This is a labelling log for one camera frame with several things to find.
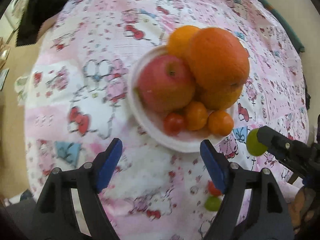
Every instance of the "white plate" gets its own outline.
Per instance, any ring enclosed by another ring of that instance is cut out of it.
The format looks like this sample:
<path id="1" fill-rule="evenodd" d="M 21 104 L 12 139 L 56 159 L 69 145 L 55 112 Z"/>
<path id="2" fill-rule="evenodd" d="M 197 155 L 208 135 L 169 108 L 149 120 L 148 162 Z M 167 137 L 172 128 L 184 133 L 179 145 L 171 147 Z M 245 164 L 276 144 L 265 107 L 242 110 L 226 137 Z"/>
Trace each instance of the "white plate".
<path id="1" fill-rule="evenodd" d="M 145 65 L 147 65 L 154 57 L 163 54 L 167 54 L 166 46 L 158 46 L 142 56 L 129 71 L 128 99 L 130 107 L 138 123 L 158 143 L 178 152 L 199 152 L 200 143 L 204 139 L 209 139 L 212 145 L 218 144 L 224 139 L 224 137 L 214 136 L 210 134 L 206 128 L 199 131 L 182 131 L 174 137 L 168 136 L 163 131 L 163 119 L 165 118 L 166 114 L 154 113 L 142 106 L 137 93 L 134 92 L 134 88 L 137 86 L 137 80 Z M 227 109 L 226 112 L 229 113 L 234 119 L 235 110 L 235 105 L 233 105 Z"/>

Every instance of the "green lime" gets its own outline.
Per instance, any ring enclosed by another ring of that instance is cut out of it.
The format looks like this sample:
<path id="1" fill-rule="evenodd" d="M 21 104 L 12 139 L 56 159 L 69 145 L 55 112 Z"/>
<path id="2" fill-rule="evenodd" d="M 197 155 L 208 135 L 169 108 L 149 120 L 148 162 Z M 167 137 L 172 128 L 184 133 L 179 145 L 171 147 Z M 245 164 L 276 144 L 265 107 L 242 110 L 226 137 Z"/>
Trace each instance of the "green lime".
<path id="1" fill-rule="evenodd" d="M 209 196 L 204 204 L 204 208 L 208 211 L 218 211 L 221 205 L 221 200 L 218 197 Z"/>
<path id="2" fill-rule="evenodd" d="M 258 130 L 259 128 L 253 129 L 247 136 L 247 150 L 253 156 L 261 156 L 268 150 L 267 146 L 258 142 Z"/>

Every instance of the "red apple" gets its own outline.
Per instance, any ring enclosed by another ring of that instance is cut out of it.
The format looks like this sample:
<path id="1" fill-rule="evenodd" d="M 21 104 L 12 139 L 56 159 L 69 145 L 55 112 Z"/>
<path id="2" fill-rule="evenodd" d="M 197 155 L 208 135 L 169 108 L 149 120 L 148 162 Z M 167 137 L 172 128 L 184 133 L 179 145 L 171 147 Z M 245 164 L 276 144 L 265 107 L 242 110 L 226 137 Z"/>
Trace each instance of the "red apple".
<path id="1" fill-rule="evenodd" d="M 181 109 L 192 100 L 196 82 L 187 65 L 172 55 L 151 60 L 138 79 L 143 103 L 155 112 Z"/>

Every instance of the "hello kitty print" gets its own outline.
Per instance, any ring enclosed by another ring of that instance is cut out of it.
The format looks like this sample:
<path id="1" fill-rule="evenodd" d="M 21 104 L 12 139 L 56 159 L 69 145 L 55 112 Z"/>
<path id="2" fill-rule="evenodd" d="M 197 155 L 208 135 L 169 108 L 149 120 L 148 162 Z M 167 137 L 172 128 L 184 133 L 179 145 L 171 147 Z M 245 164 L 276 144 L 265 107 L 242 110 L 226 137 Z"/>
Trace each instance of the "hello kitty print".
<path id="1" fill-rule="evenodd" d="M 301 61 L 278 21 L 257 0 L 69 0 L 46 37 L 26 84 L 26 160 L 38 198 L 52 168 L 78 168 L 122 140 L 123 155 L 102 206 L 121 239 L 203 239 L 215 212 L 204 203 L 209 174 L 199 155 L 158 145 L 132 115 L 128 73 L 182 25 L 223 28 L 248 52 L 250 75 L 235 104 L 233 131 L 215 149 L 243 168 L 291 171 L 271 154 L 246 150 L 252 129 L 268 125 L 307 141 Z M 245 195 L 239 221 L 245 219 Z M 75 204 L 76 212 L 81 212 Z"/>

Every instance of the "orange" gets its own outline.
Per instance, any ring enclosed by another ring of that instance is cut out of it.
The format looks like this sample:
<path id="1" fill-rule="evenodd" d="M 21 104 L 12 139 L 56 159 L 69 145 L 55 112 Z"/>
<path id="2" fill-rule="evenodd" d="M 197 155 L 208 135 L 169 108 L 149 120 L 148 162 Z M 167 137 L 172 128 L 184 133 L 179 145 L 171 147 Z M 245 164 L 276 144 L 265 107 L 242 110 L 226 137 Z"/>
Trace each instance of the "orange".
<path id="1" fill-rule="evenodd" d="M 230 32 L 220 28 L 199 30 L 185 54 L 196 83 L 210 91 L 242 87 L 249 76 L 248 52 Z"/>
<path id="2" fill-rule="evenodd" d="M 203 128 L 208 119 L 208 112 L 204 104 L 197 101 L 190 102 L 185 108 L 185 119 L 188 130 L 197 131 Z"/>
<path id="3" fill-rule="evenodd" d="M 208 117 L 208 129 L 214 135 L 227 136 L 231 133 L 234 122 L 225 111 L 212 112 Z"/>
<path id="4" fill-rule="evenodd" d="M 199 30 L 200 28 L 192 25 L 185 25 L 176 29 L 169 37 L 167 44 L 168 53 L 179 58 L 184 58 L 190 38 Z"/>
<path id="5" fill-rule="evenodd" d="M 207 109 L 225 110 L 231 107 L 240 97 L 242 86 L 234 91 L 216 91 L 210 92 L 202 90 L 199 92 L 199 101 L 202 102 Z"/>

